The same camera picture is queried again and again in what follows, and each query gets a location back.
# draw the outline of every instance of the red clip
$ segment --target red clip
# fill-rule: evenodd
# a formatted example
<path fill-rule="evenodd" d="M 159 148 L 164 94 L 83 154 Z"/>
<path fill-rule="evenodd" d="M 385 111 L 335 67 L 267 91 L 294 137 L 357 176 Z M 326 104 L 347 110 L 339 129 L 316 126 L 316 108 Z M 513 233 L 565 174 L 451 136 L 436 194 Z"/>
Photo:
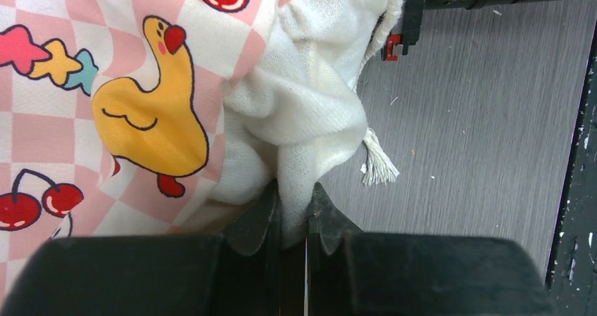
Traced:
<path fill-rule="evenodd" d="M 390 34 L 386 41 L 386 61 L 398 61 L 398 56 L 394 54 L 394 47 L 402 42 L 402 36 L 399 34 Z"/>

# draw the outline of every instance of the duck's pink cheek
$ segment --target duck's pink cheek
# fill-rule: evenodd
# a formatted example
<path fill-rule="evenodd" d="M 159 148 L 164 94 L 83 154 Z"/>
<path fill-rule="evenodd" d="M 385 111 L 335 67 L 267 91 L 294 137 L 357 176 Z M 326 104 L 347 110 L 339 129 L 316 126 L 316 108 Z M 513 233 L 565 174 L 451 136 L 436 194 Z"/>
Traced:
<path fill-rule="evenodd" d="M 158 42 L 158 50 L 160 50 L 161 54 L 166 54 L 166 46 L 164 46 L 163 42 Z"/>

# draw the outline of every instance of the pink checkered fabric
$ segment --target pink checkered fabric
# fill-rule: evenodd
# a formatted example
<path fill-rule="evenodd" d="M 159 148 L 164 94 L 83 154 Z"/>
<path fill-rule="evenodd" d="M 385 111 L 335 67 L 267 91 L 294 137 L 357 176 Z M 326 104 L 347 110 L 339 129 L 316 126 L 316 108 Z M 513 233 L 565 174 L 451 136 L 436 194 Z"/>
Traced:
<path fill-rule="evenodd" d="M 49 237 L 168 233 L 205 202 L 224 160 L 220 88 L 258 62 L 288 1 L 0 0 L 0 296 Z M 176 179 L 185 189 L 178 198 L 163 194 L 156 173 L 122 158 L 117 166 L 92 115 L 104 83 L 158 82 L 148 15 L 186 33 L 190 100 L 208 137 L 209 161 Z"/>

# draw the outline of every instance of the gray table surface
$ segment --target gray table surface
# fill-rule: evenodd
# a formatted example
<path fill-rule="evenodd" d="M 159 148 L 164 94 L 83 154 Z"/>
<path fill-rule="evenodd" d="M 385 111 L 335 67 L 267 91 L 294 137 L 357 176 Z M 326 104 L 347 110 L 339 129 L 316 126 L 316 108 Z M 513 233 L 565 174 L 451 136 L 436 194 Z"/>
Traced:
<path fill-rule="evenodd" d="M 360 185 L 362 149 L 322 179 L 369 231 L 497 236 L 545 272 L 597 0 L 426 11 L 398 63 L 360 81 L 370 126 L 401 171 Z"/>

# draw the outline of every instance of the blue star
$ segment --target blue star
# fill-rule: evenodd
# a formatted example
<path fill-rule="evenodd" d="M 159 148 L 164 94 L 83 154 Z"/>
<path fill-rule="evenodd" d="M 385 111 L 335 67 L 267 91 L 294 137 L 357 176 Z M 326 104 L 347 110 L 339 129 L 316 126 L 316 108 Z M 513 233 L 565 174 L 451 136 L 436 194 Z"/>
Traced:
<path fill-rule="evenodd" d="M 87 49 L 79 51 L 75 59 L 83 65 L 83 69 L 79 72 L 69 73 L 63 88 L 71 90 L 81 86 L 83 93 L 89 96 L 92 92 L 92 84 L 99 68 L 93 62 L 93 56 Z"/>

